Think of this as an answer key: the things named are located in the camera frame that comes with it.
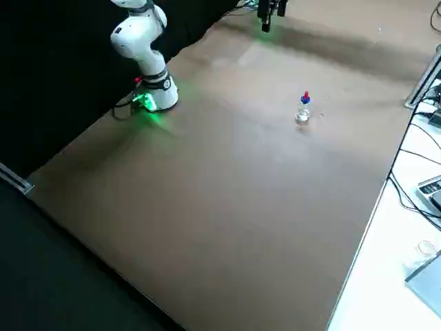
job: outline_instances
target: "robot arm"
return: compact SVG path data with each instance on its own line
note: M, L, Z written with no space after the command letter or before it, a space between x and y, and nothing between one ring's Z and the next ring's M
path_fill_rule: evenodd
M269 32L271 18L277 10L278 16L285 16L288 0L259 0L257 16L262 21L262 31Z
M125 8L129 17L110 36L115 50L135 60L142 72L142 81L134 98L148 110L164 110L178 102L178 89L170 76L163 55L151 44L167 26L163 10L152 0L112 0Z

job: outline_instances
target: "black cable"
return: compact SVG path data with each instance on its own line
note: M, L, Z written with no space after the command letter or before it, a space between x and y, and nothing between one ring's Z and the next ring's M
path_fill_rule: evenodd
M432 160L432 159L430 159L430 158L428 158L428 157L425 157L424 155L421 155L421 154L418 154L418 153L415 153L415 152L411 152L410 150L403 150L403 149L400 149L400 150L403 151L403 152L406 152L406 153L412 154L412 155L416 155L417 157L421 157L421 158L423 158L423 159L426 159L427 161L434 162L434 163L438 164L439 166L441 166L441 162L438 162L438 161Z
M431 134L430 133L428 133L425 129L423 129L423 128L421 128L420 126L417 126L416 124L414 124L414 123L411 123L410 124L411 126L415 126L415 127L417 127L418 129L420 129L421 131L423 131L430 139L432 139L432 141L437 145L437 147L438 147L438 149L441 151L441 146L440 146L440 144L431 136Z
M438 16L441 17L440 7L441 7L441 1L438 2L438 5L436 5L435 9L432 12L432 15L430 16L430 26L432 29L434 29L438 33L441 33L441 30L435 27L435 25L433 24L433 18L435 16L435 13L437 13Z
M240 9L250 9L250 11L248 12L244 12L243 14L234 14L236 11L240 10ZM250 12L255 12L257 10L257 5L255 4L255 1L249 0L248 2L244 3L241 6L236 6L233 9L227 11L223 17L227 17L227 16L243 16L246 14L249 14Z
M393 180L395 181L396 185L399 187L399 189L401 190L401 192L404 193L404 195L406 196L406 199L412 204L412 206L415 208L415 210L417 210L421 216L423 216L426 221L428 221L431 225L433 225L436 229L438 229L439 231L441 231L441 226L439 226L437 223L435 223L432 219L430 219L427 216L427 212L425 212L424 210L419 209L419 207L413 202L413 200L411 199L411 197L409 195L407 195L406 191L404 191L402 189L402 186L400 185L400 183L398 183L398 180L396 178L396 176L393 174L393 172L391 172L391 175L393 177Z
M416 210L415 208L412 208L412 207L410 207L410 206L408 206L408 205L406 205L406 204L404 203L404 201L402 200L401 191L400 191L400 189L398 188L398 186L397 186L397 184L395 183L395 181L392 179L392 177L389 177L388 180L391 181L392 185L394 186L395 190L397 191L397 193L398 193L398 197L400 198L400 204L401 204L401 206L402 206L404 209L410 210L411 212L418 212L418 210ZM441 219L441 216L431 214L430 212L426 212L425 210L422 210L422 212L424 212L424 213L426 214L426 216L428 216L428 217L434 217L434 218L436 218L436 219Z

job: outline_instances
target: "black curtain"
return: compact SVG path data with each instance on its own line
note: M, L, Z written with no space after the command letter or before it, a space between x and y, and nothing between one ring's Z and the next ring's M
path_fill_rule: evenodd
M169 25L154 47L167 60L237 4L155 2ZM26 177L126 95L138 70L110 45L126 18L110 0L7 2L1 15L0 162Z

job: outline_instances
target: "white desk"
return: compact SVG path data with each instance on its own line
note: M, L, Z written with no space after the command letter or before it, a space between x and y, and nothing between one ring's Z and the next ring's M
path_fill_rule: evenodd
M434 107L422 104L417 111L433 112ZM416 116L412 122L441 143L441 129L427 121ZM402 148L441 162L436 144L413 126ZM393 173L418 207L425 209L415 194L416 185L440 175L441 165L400 151ZM405 210L393 184L386 182L328 331L441 330L441 319L404 282L408 274L404 265L424 240L441 249L441 232L418 213Z

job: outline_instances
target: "clear bottle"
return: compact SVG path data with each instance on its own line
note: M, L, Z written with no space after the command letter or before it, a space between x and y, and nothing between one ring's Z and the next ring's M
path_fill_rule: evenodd
M309 120L309 115L311 114L309 111L309 103L311 102L311 98L309 97L309 92L306 91L305 94L300 99L300 106L296 113L296 121L298 123L306 123Z

